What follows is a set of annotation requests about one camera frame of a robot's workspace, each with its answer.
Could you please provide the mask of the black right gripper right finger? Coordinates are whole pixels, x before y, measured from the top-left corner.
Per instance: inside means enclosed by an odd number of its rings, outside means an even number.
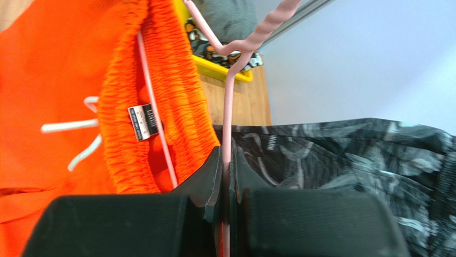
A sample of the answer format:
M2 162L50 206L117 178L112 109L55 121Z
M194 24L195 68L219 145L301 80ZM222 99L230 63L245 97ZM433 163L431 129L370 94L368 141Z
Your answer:
M232 256L409 256L388 207L342 190L270 187L233 152L230 171Z

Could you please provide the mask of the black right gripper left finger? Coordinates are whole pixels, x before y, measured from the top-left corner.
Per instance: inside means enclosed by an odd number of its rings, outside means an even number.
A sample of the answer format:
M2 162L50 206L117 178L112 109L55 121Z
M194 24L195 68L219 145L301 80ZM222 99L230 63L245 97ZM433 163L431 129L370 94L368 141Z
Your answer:
M23 256L217 256L221 155L215 147L169 193L56 198Z

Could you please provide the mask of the orange mesh shorts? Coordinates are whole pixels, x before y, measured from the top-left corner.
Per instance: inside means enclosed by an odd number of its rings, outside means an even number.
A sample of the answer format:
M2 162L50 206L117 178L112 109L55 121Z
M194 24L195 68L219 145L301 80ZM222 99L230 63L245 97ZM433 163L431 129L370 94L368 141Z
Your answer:
M59 196L172 189L128 113L148 101L138 33L178 183L220 145L173 1L34 1L1 32L1 256Z

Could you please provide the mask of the pink wire hanger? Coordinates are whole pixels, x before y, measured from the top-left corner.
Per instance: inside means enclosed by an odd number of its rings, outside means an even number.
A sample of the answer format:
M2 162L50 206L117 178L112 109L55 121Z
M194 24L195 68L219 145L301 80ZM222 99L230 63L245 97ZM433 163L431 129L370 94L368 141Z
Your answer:
M200 26L201 31L215 48L215 50L224 56L232 53L233 51L239 51L241 53L238 61L233 64L226 75L225 81L225 94L224 94L224 111L223 111L223 140L222 140L222 161L223 161L223 172L222 172L222 196L223 196L223 219L221 222L221 248L220 254L223 257L228 257L230 253L230 204L229 204L229 185L230 185L230 162L231 162L231 127L232 127L232 108L233 108L233 90L235 77L239 71L248 63L251 55L257 50L263 42L284 22L288 21L297 11L300 0L283 0L275 10L271 11L265 19L257 25L255 31L251 33L245 40L235 40L227 45L222 45L219 39L215 36L204 17L197 9L192 1L184 1L188 11L192 17ZM177 177L174 171L174 167L171 161L168 145L159 116L158 107L153 91L153 84L151 83L150 71L147 61L147 54L145 43L141 32L137 34L137 43L139 55L141 58L141 65L143 75L145 78L145 84L147 93L151 102L153 114L156 119L157 129L159 132L159 138L164 151L164 157L166 160L169 176L173 187L177 187Z

